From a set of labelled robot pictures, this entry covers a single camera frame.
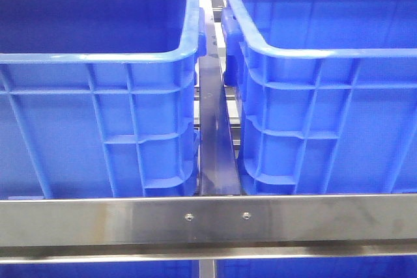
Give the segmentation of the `steel front shelf rail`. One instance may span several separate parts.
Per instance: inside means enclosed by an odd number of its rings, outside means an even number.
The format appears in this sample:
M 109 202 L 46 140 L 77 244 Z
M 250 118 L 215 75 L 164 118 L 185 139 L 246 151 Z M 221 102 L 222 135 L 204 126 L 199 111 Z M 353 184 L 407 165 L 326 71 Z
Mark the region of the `steel front shelf rail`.
M 1 203 L 5 264 L 415 253 L 414 194 Z

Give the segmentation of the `blue bin lower left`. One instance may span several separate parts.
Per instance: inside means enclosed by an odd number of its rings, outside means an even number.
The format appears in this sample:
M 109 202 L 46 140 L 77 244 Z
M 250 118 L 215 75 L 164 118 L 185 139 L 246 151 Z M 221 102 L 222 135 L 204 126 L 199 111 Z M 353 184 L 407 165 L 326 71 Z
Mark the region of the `blue bin lower left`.
M 192 260 L 2 264 L 1 277 L 198 277 Z

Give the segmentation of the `blue plastic bin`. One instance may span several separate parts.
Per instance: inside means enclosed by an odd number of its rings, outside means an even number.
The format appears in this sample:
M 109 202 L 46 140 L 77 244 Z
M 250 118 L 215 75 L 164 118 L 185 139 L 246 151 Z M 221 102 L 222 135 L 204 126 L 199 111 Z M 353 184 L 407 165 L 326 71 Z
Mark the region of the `blue plastic bin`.
M 227 0 L 249 195 L 416 191 L 416 0 Z
M 1 0 L 1 198 L 190 196 L 199 0 Z

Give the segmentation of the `blue plastic bin right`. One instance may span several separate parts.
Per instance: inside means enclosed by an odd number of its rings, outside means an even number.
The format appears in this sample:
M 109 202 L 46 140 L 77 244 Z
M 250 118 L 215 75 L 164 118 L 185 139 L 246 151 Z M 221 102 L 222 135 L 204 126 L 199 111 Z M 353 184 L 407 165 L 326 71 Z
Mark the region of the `blue plastic bin right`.
M 227 0 L 249 195 L 416 191 L 416 0 Z

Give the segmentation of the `blue plastic bin left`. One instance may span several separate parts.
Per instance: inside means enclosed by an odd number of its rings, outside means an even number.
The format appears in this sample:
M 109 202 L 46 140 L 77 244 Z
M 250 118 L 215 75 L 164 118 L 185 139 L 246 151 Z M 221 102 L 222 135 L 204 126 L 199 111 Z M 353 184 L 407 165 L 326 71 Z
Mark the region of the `blue plastic bin left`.
M 190 196 L 199 0 L 1 0 L 1 198 Z

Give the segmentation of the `steel centre divider bar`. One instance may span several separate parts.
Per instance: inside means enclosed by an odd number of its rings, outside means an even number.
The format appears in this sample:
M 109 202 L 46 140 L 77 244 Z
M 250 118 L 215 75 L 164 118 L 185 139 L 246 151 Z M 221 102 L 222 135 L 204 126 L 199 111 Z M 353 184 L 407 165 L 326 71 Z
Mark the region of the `steel centre divider bar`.
M 240 195 L 212 0 L 200 3 L 207 32 L 207 54 L 199 59 L 200 194 Z

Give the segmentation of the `blue bin lower right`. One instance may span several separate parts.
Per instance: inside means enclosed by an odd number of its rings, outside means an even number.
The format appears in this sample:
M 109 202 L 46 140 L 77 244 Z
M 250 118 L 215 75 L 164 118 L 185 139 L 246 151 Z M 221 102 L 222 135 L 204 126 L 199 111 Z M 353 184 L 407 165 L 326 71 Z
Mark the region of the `blue bin lower right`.
M 416 277 L 415 256 L 219 260 L 219 277 Z

